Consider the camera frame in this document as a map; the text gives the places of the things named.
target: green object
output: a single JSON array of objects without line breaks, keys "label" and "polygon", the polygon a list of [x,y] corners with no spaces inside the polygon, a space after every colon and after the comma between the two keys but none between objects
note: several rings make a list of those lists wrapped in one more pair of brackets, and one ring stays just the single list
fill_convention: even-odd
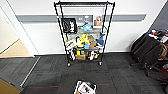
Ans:
[{"label": "green object", "polygon": [[81,54],[83,55],[83,54],[84,54],[84,51],[81,51]]}]

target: box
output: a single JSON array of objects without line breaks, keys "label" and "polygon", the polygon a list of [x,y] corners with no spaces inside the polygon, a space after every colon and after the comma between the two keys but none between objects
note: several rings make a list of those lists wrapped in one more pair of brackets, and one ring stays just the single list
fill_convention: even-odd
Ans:
[{"label": "box", "polygon": [[102,15],[93,15],[93,28],[102,28]]},{"label": "box", "polygon": [[78,60],[86,60],[86,55],[83,54],[83,55],[75,55],[76,59]]},{"label": "box", "polygon": [[96,85],[90,82],[78,81],[74,94],[96,94]]},{"label": "box", "polygon": [[85,51],[81,51],[81,55],[85,54]]},{"label": "box", "polygon": [[80,55],[80,51],[77,51],[77,55]]}]

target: blue item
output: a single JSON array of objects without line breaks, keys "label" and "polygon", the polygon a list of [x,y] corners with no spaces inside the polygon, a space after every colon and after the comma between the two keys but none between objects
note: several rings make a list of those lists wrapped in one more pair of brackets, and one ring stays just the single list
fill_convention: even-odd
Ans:
[{"label": "blue item", "polygon": [[85,45],[84,45],[84,48],[85,48],[85,49],[89,49],[89,44],[85,44]]},{"label": "blue item", "polygon": [[100,38],[96,39],[97,43],[99,43],[100,45],[104,46],[104,40],[103,40],[103,36],[105,34],[100,33]]},{"label": "blue item", "polygon": [[81,27],[81,29],[84,31],[92,31],[91,25],[89,25],[89,24],[84,25],[83,27]]},{"label": "blue item", "polygon": [[148,31],[148,32],[146,32],[147,34],[151,34],[152,33],[152,31]]}]

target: white wall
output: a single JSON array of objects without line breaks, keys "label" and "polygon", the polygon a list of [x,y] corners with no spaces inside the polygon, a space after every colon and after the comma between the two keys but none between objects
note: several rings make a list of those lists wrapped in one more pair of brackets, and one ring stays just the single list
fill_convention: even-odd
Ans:
[{"label": "white wall", "polygon": [[[16,15],[55,15],[53,0],[8,0]],[[128,52],[130,45],[146,32],[167,0],[108,0],[115,2],[114,14],[146,14],[143,21],[112,22],[107,40],[106,52]],[[24,29],[30,36],[39,53],[65,53],[57,23],[24,23]]]},{"label": "white wall", "polygon": [[35,47],[33,46],[30,38],[27,36],[26,31],[20,24],[20,22],[16,19],[15,13],[13,12],[10,4],[7,0],[0,0],[0,7],[3,9],[5,14],[10,20],[10,24],[13,25],[15,28],[15,33],[18,35],[22,43],[25,45],[25,47],[28,49],[28,51],[32,54],[38,54]]},{"label": "white wall", "polygon": [[8,22],[6,15],[0,7],[0,53],[19,39],[14,32],[14,28]]}]

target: bag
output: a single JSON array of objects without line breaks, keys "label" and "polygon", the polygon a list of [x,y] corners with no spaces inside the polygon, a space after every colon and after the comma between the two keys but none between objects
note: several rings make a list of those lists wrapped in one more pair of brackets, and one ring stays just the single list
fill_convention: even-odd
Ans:
[{"label": "bag", "polygon": [[162,60],[162,58],[166,57],[166,54],[167,54],[167,47],[163,44],[162,53],[160,55],[159,60]]}]

